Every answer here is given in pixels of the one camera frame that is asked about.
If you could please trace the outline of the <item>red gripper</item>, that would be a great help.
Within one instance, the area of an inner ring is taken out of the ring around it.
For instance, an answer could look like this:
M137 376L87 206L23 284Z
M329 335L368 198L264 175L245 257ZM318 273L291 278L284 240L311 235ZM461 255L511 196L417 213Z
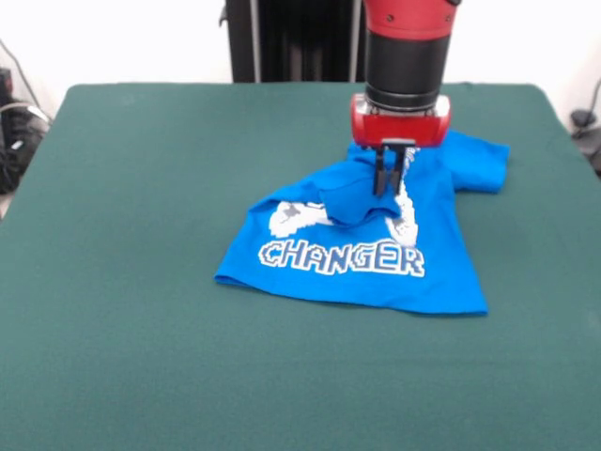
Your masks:
M446 136L452 108L447 96L439 95L434 106L418 112L394 112L376 107L364 94L351 98L350 118L353 140L375 149L374 195L383 195L387 184L384 148L388 142L406 142L418 148L439 146ZM395 154L390 183L399 194L405 171L407 146L390 146Z

